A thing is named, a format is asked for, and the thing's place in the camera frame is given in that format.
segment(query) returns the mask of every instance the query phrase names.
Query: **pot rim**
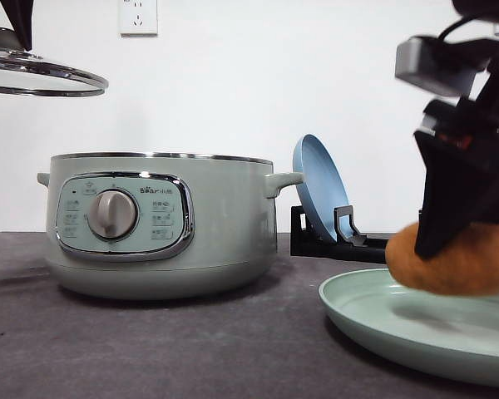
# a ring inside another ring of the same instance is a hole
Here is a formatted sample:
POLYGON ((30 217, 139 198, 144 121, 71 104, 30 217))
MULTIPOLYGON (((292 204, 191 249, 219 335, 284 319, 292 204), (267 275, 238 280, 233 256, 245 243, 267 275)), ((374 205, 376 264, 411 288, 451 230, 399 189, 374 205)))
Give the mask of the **pot rim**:
POLYGON ((52 160, 67 160, 75 158, 179 158, 193 160, 237 160, 240 162, 254 162, 273 165, 271 160, 248 158, 232 155, 186 154, 178 152, 80 152, 72 154, 54 155, 52 160))

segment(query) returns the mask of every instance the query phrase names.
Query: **white wall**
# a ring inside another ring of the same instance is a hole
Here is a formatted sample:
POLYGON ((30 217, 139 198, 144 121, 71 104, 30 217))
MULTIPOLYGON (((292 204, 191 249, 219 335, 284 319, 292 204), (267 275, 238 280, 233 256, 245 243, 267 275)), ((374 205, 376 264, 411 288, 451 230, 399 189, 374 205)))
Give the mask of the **white wall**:
MULTIPOLYGON (((0 25, 4 21, 0 8, 0 25)), ((245 155, 291 170, 313 133, 364 231, 417 218, 412 138, 431 95, 393 78, 396 46, 457 18, 450 0, 161 0, 160 35, 122 38, 117 0, 36 0, 33 52, 103 75, 104 96, 0 96, 0 230, 44 230, 36 173, 68 152, 245 155)), ((452 35, 489 35, 474 22, 452 35)), ((277 199, 289 231, 294 188, 277 199)))

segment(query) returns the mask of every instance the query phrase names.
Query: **glass lid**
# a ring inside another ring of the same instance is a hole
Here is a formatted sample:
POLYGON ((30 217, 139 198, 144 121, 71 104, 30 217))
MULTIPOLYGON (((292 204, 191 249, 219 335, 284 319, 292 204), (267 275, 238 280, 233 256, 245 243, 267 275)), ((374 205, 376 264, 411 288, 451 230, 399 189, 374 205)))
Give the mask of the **glass lid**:
POLYGON ((109 86, 93 73, 24 51, 14 31, 0 27, 0 93, 27 96, 98 96, 109 86))

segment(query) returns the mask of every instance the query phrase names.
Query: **control knob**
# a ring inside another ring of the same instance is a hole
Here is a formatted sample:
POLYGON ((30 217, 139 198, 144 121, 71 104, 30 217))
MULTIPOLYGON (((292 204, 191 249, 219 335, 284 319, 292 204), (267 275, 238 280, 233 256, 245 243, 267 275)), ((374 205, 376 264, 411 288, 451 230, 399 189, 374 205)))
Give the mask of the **control knob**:
POLYGON ((87 218, 94 233, 106 239, 118 239, 133 228, 136 214, 135 202, 129 195, 107 190, 94 198, 87 218))

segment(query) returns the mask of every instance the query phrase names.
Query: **black cable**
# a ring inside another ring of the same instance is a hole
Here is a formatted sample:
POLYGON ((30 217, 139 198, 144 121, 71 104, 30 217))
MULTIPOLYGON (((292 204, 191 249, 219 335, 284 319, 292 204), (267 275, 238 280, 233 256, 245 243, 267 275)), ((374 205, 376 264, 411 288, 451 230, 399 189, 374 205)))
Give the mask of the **black cable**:
POLYGON ((455 29, 457 29, 458 27, 461 27, 462 25, 464 25, 470 21, 473 21, 474 19, 477 19, 479 17, 484 17, 485 15, 487 15, 491 12, 495 12, 495 11, 499 11, 499 4, 497 4, 495 7, 484 8, 483 10, 481 10, 479 12, 474 12, 473 14, 466 15, 465 17, 461 18, 459 21, 456 21, 452 25, 449 25, 448 27, 446 27, 443 30, 443 32, 440 33, 440 35, 438 35, 438 40, 443 42, 443 40, 446 38, 446 36, 449 33, 451 33, 452 31, 454 31, 455 29))

